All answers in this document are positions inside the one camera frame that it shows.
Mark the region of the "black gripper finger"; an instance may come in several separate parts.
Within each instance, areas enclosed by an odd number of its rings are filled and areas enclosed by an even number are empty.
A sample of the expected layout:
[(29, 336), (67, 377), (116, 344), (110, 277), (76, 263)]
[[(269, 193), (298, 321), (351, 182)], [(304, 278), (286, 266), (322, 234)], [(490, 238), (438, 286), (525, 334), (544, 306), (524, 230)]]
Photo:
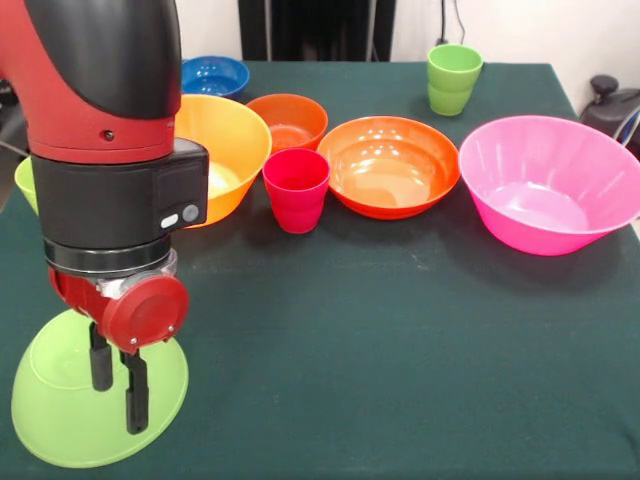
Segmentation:
[(136, 435), (144, 431), (149, 421), (149, 388), (147, 364), (139, 352), (120, 352), (120, 361), (128, 370), (129, 386), (125, 391), (127, 431)]
[(113, 384), (112, 351), (107, 340), (99, 333), (95, 322), (89, 325), (89, 357), (93, 388), (108, 391)]

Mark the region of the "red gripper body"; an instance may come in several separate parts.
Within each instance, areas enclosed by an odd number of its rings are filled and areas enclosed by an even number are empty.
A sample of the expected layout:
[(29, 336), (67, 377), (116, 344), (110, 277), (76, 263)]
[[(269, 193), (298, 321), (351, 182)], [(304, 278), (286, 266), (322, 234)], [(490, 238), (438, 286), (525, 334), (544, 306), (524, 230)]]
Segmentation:
[(54, 269), (49, 280), (70, 308), (91, 318), (100, 335), (129, 354), (174, 336), (188, 312), (187, 289), (172, 276), (143, 279), (117, 299), (103, 296), (86, 278)]

